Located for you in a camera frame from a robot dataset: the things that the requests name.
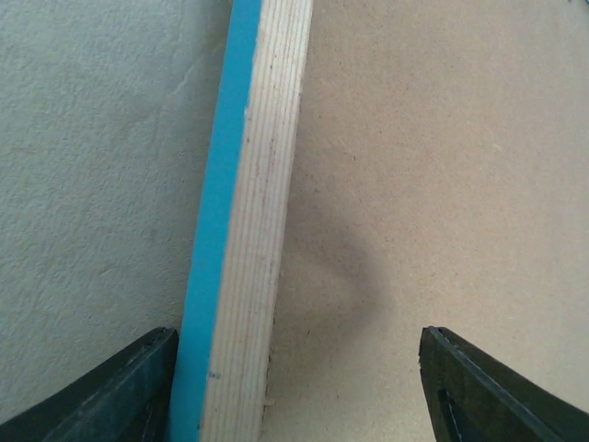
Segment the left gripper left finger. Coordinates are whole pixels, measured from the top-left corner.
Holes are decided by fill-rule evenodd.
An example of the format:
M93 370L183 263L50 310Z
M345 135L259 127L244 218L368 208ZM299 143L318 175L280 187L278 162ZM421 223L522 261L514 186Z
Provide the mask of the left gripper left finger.
M1 424L3 441L163 441L179 335L155 328Z

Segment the teal wooden picture frame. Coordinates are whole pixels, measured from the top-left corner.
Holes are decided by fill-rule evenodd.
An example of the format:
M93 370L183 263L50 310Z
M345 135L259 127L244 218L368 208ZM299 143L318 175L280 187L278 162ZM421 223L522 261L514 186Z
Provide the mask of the teal wooden picture frame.
M167 437L256 441L313 14L236 1L200 199Z

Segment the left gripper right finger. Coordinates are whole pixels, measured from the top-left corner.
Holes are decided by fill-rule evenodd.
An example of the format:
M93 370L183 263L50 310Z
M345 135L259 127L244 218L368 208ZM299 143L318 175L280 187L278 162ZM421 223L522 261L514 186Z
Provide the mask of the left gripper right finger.
M588 413L445 327L422 330L419 363L437 441L588 439Z

